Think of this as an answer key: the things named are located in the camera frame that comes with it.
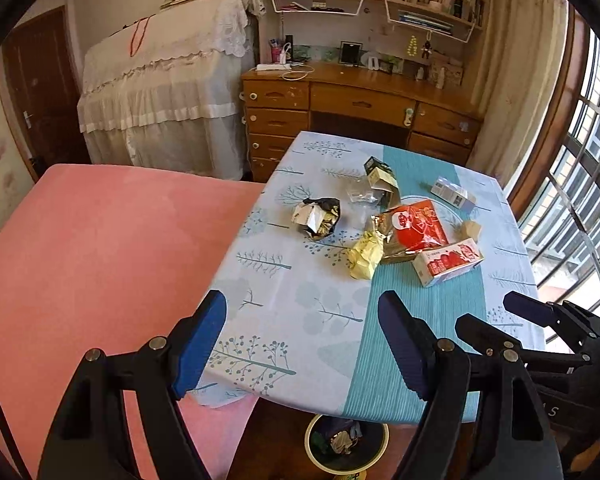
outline red necklace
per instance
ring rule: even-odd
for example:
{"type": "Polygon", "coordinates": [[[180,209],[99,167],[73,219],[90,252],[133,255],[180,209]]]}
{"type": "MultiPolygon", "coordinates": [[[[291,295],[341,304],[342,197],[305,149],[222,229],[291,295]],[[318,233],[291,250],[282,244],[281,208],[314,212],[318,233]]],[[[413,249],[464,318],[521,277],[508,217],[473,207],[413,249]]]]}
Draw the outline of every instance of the red necklace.
{"type": "Polygon", "coordinates": [[[151,19],[151,16],[149,16],[148,18],[142,18],[141,20],[138,20],[138,22],[136,23],[136,29],[134,30],[133,37],[131,38],[131,43],[129,43],[129,57],[135,56],[138,53],[138,50],[140,50],[142,42],[144,41],[144,35],[146,34],[146,28],[149,25],[149,20],[150,19],[151,19]],[[143,20],[146,20],[146,21],[144,22],[144,29],[142,30],[142,36],[140,37],[140,41],[138,43],[138,46],[134,50],[134,41],[136,40],[136,34],[138,33],[138,28],[140,27],[140,23],[143,20]]]}

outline desk drawer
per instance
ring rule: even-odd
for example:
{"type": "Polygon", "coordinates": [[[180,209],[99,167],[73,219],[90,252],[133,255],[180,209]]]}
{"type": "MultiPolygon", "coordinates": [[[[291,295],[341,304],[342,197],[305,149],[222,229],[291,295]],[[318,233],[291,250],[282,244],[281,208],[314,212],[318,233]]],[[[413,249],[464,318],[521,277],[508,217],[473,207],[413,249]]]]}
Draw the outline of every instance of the desk drawer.
{"type": "Polygon", "coordinates": [[[280,160],[293,142],[293,137],[249,134],[249,153],[254,158],[280,160]]]}
{"type": "Polygon", "coordinates": [[[471,150],[461,148],[451,142],[434,139],[433,137],[427,137],[416,133],[412,133],[409,136],[407,149],[410,152],[446,160],[447,162],[457,164],[458,166],[464,166],[471,153],[471,150]]]}
{"type": "Polygon", "coordinates": [[[309,83],[301,81],[245,81],[248,107],[309,109],[309,83]]]}
{"type": "Polygon", "coordinates": [[[482,124],[472,118],[437,106],[420,103],[413,129],[460,146],[473,146],[482,124]]]}
{"type": "Polygon", "coordinates": [[[295,137],[309,129],[309,112],[275,110],[273,108],[247,108],[247,124],[252,134],[295,137]]]}
{"type": "Polygon", "coordinates": [[[268,158],[252,158],[251,172],[253,173],[253,181],[266,183],[271,177],[276,167],[280,163],[279,160],[270,160],[268,158]]]}
{"type": "Polygon", "coordinates": [[[416,101],[363,88],[313,83],[311,110],[359,117],[370,121],[405,127],[407,110],[415,110],[416,101]]]}

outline pink cushion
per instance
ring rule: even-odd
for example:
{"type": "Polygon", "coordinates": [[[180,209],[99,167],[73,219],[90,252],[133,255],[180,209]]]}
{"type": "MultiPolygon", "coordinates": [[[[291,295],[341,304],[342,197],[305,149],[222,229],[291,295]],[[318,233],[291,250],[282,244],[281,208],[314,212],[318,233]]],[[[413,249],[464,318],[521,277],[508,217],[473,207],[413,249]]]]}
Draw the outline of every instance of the pink cushion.
{"type": "MultiPolygon", "coordinates": [[[[85,351],[134,351],[190,316],[261,191],[169,171],[60,165],[27,195],[0,233],[0,402],[32,474],[85,351]]],[[[255,401],[216,410],[180,403],[213,478],[226,476],[255,401]]],[[[155,478],[133,402],[128,417],[142,478],[155,478]]]]}

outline red and white carton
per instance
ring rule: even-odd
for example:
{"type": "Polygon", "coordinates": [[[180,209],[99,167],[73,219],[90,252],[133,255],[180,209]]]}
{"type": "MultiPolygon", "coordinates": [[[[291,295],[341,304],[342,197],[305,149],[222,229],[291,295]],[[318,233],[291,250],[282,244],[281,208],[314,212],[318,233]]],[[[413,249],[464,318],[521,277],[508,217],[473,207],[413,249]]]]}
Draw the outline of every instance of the red and white carton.
{"type": "Polygon", "coordinates": [[[423,286],[446,282],[469,272],[480,264],[484,257],[472,238],[440,249],[419,253],[413,261],[423,286]]]}

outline door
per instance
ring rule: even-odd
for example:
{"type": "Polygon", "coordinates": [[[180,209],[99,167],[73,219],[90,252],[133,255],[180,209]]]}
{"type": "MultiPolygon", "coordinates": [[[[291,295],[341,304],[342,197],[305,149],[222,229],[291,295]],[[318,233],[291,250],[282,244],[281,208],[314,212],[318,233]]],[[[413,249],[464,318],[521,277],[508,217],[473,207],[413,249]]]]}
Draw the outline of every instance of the door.
{"type": "Polygon", "coordinates": [[[11,99],[36,172],[53,164],[90,164],[78,125],[80,95],[69,62],[64,7],[13,29],[3,43],[11,99]]]}

